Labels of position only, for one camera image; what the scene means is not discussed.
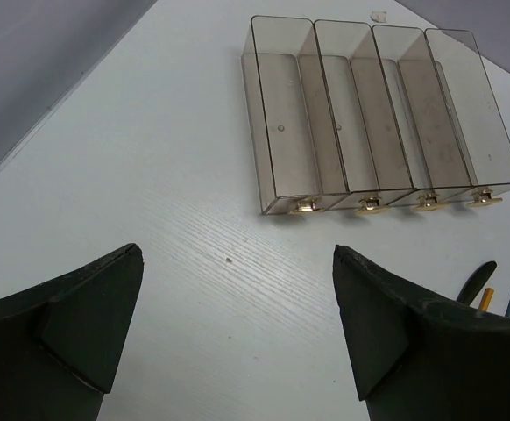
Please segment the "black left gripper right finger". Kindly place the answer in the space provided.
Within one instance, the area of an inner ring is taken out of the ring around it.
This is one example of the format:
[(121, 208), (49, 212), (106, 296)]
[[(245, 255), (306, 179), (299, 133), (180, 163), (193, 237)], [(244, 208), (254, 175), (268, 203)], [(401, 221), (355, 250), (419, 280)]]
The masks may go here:
[(510, 420), (510, 318), (456, 302), (348, 246), (333, 283), (372, 420)]

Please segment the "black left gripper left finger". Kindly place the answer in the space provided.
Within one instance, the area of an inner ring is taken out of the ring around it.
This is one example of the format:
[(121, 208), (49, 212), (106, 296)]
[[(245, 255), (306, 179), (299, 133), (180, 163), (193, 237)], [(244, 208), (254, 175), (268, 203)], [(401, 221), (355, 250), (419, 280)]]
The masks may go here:
[(113, 387), (144, 273), (127, 244), (0, 299), (0, 420), (95, 420)]

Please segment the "orange chopstick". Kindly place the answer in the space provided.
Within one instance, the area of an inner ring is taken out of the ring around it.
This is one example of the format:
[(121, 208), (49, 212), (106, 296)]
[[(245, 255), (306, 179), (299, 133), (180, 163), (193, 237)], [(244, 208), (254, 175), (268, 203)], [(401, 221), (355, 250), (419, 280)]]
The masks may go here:
[(478, 307), (481, 311), (488, 311), (489, 306), (492, 302), (493, 294), (494, 294), (493, 288), (485, 288)]

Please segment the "black table knife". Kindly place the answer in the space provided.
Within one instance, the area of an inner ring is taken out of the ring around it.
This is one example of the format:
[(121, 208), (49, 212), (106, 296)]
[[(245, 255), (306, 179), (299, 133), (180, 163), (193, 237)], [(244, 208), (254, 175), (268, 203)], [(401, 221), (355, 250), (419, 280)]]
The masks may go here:
[(497, 262), (494, 260), (490, 260), (479, 266), (465, 282), (456, 301), (458, 303), (470, 305), (481, 289), (486, 285), (497, 266)]

